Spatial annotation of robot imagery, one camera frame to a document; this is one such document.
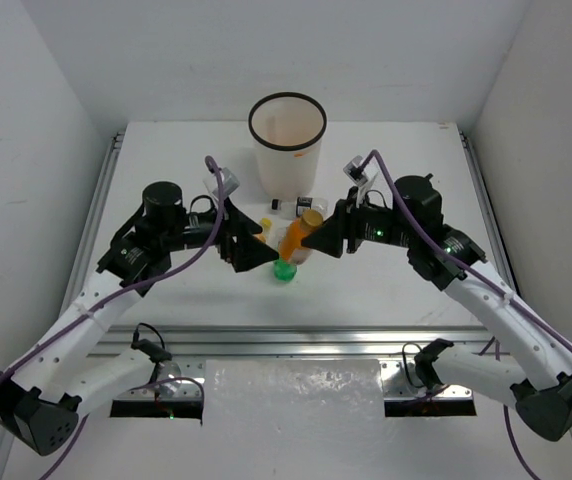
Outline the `orange bottle with gold cap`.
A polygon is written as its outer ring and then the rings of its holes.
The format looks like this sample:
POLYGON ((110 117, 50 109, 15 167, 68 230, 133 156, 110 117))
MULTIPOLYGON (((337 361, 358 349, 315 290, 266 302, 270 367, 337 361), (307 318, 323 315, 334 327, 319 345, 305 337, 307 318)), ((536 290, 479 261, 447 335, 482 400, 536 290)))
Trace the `orange bottle with gold cap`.
POLYGON ((314 209, 306 209, 293 221, 279 243, 280 259, 291 265, 301 265, 311 255, 312 250, 303 246, 303 240, 323 223, 323 215, 314 209))

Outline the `clear bottle with black label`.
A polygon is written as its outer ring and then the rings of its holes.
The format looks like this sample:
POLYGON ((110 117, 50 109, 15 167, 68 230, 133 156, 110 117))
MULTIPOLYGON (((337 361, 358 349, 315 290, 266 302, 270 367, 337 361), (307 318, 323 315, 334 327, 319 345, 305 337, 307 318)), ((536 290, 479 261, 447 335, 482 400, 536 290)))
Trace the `clear bottle with black label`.
POLYGON ((319 212, 323 217, 328 210, 328 201, 321 197, 300 196, 294 201, 273 199, 270 205, 271 211, 280 218, 294 220, 299 218, 306 210, 312 209, 319 212))

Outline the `green plastic bottle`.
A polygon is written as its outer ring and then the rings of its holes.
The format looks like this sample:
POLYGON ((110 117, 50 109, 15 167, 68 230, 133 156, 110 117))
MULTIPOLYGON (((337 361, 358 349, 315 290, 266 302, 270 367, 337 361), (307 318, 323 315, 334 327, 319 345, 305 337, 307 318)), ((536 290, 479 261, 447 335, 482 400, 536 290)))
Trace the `green plastic bottle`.
POLYGON ((273 263, 273 274, 276 280, 280 282, 291 282, 296 274, 298 267, 285 260, 278 259, 273 263))

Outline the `crushed clear bottle black cap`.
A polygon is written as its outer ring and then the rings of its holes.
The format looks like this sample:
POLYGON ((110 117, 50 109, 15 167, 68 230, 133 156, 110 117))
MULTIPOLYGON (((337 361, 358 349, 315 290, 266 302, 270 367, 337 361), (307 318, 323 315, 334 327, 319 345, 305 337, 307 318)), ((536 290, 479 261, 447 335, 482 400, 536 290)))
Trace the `crushed clear bottle black cap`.
POLYGON ((287 236, 288 230, 290 226, 280 227, 275 233, 275 246, 277 250, 280 250, 281 243, 283 242, 284 238, 287 236))

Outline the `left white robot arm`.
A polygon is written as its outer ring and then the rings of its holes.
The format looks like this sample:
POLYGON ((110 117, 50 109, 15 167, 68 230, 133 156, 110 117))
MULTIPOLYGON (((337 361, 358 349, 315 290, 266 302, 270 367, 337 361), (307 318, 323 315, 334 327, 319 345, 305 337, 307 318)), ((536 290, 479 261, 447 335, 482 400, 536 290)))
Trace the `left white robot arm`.
POLYGON ((209 210, 190 212, 172 182, 143 190, 140 207, 116 232, 77 298, 31 351, 0 370, 0 426, 48 456, 68 440, 81 417, 152 380, 158 365, 171 361, 165 348, 136 338, 99 369, 75 369, 127 310, 169 277, 172 253, 214 247, 237 273, 277 259, 258 239, 260 225, 227 194, 208 198, 209 210))

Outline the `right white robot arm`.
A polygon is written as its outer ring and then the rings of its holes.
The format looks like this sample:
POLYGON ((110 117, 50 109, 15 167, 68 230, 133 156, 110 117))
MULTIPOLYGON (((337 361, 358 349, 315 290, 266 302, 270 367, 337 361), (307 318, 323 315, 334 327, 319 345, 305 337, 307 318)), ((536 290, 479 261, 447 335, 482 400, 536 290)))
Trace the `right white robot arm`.
POLYGON ((427 391, 456 384, 517 412, 537 435, 557 441, 572 427, 572 347, 530 321, 533 311, 465 233, 445 224, 442 197, 429 176, 395 182, 399 199, 377 206, 351 188, 304 246, 339 258, 364 241, 402 247, 413 270, 473 314, 508 349, 505 362, 438 338, 414 357, 409 375, 427 391))

